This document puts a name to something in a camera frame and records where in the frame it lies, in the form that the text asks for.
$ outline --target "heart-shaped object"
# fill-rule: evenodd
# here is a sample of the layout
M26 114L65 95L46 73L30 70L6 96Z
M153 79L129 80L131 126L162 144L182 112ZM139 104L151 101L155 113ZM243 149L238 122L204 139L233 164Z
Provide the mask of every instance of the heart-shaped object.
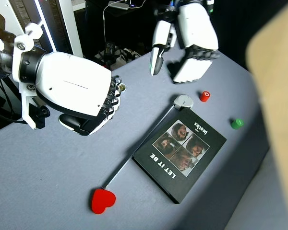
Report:
M107 207L114 205L116 197L114 193L98 188L95 190L92 199L92 211L96 214L101 214Z

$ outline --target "robotic hand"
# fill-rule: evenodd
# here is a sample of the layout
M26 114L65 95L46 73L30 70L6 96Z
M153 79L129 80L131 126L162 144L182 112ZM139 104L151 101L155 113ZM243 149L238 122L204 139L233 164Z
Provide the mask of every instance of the robotic hand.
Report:
M19 83L22 118L32 128L45 127L49 110L31 102L39 96L65 114L59 122L80 135L90 135L109 121L120 105L120 77L90 60L62 52L46 52L33 39L40 24L30 23L15 36L0 29L0 78Z
M157 75L163 64L163 54L174 47L176 39L185 54L174 76L175 82L201 78L218 57L218 41L209 15L214 0L177 0L161 14L158 21L151 53L151 75Z

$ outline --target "book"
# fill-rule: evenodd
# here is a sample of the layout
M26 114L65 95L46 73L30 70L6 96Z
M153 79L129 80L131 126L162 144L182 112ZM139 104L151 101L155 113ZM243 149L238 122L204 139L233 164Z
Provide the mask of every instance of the book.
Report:
M226 139L183 108L133 155L133 160L173 200L181 203Z

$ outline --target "gray tablecloth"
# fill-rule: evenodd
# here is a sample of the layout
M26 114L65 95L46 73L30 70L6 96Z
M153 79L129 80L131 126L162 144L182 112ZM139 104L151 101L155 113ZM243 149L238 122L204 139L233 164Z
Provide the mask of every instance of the gray tablecloth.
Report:
M153 77L150 54L114 71L127 90L113 119L91 136L61 126L52 109L42 130L0 130L0 230L223 229L268 149L258 95L249 72L224 55L197 82L173 84L166 63L181 55L177 48L165 53ZM206 103L198 98L204 90L211 93ZM92 189L178 94L191 96L192 110L227 139L220 152L178 205L130 161L108 187L115 206L92 213ZM231 118L242 118L244 127L232 129Z

